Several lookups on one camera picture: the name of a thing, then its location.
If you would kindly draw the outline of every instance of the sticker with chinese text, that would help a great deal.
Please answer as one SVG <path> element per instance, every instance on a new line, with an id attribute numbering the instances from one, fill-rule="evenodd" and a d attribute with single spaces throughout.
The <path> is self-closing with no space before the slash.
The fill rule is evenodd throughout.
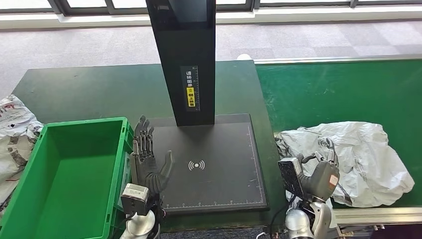
<path id="1" fill-rule="evenodd" d="M 200 111 L 199 78 L 197 66 L 181 66 L 183 88 L 186 91 L 186 111 Z"/>

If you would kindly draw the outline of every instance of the yellow label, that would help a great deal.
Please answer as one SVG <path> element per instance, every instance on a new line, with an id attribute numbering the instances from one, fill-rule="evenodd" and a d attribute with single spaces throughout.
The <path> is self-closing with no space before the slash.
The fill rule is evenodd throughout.
<path id="1" fill-rule="evenodd" d="M 187 87 L 186 93 L 188 95 L 188 106 L 195 107 L 195 89 L 193 87 Z"/>

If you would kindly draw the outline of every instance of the black mat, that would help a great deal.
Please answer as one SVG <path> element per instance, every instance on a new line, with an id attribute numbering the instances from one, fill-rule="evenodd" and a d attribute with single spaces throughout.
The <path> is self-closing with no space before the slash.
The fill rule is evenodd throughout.
<path id="1" fill-rule="evenodd" d="M 151 119 L 159 168 L 170 149 L 176 165 L 162 193 L 172 214 L 268 208 L 248 114 L 215 117 L 215 125 L 177 127 Z"/>

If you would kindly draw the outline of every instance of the cable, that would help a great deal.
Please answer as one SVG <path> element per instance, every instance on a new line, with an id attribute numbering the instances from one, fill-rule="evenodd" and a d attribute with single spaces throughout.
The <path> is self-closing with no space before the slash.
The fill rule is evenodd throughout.
<path id="1" fill-rule="evenodd" d="M 277 217 L 277 215 L 280 213 L 280 212 L 282 212 L 282 211 L 284 211 L 294 200 L 295 200 L 295 198 L 296 198 L 296 195 L 294 195 L 291 199 L 290 199 L 290 201 L 289 201 L 289 203 L 288 204 L 286 204 L 286 205 L 284 205 L 284 207 L 282 207 L 280 210 L 278 210 L 275 214 L 274 214 L 274 216 L 273 216 L 273 218 L 271 219 L 271 223 L 270 223 L 270 239 L 273 239 L 272 238 L 272 236 L 273 236 L 273 224 L 274 224 L 274 221 L 275 221 L 275 219 L 276 219 L 276 217 Z"/>
<path id="2" fill-rule="evenodd" d="M 136 212 L 132 212 L 132 214 L 130 214 L 127 218 L 123 219 L 119 225 L 117 226 L 117 228 L 114 230 L 113 234 L 111 234 L 111 236 L 108 237 L 108 239 L 114 239 L 114 237 L 116 236 L 117 231 L 121 228 L 121 226 L 123 226 L 123 224 L 125 224 L 127 221 L 131 220 L 133 218 L 133 216 L 135 216 Z"/>
<path id="3" fill-rule="evenodd" d="M 256 235 L 256 238 L 255 239 L 258 239 L 262 235 L 265 235 L 265 232 L 261 232 L 260 234 Z"/>

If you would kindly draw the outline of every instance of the humanoid robot hand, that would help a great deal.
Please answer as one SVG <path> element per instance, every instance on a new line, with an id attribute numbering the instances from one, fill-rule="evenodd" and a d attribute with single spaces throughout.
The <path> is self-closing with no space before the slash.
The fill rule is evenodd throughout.
<path id="1" fill-rule="evenodd" d="M 139 163 L 138 184 L 149 188 L 152 195 L 161 193 L 167 186 L 173 171 L 174 159 L 169 150 L 165 156 L 165 162 L 161 170 L 158 170 L 154 156 L 152 133 L 154 127 L 149 127 L 149 120 L 141 116 L 135 128 L 133 137 L 133 153 Z"/>

